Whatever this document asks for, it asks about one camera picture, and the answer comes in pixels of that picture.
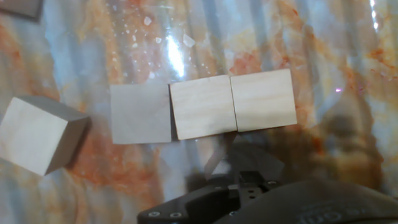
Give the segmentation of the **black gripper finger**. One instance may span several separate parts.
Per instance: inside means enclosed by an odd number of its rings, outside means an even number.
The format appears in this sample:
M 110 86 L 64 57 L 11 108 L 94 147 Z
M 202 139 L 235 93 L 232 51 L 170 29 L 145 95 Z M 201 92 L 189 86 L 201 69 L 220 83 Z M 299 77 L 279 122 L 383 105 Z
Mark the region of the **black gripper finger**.
M 258 171 L 241 171 L 233 178 L 212 177 L 204 187 L 144 210 L 138 224 L 226 223 L 249 202 L 280 186 Z

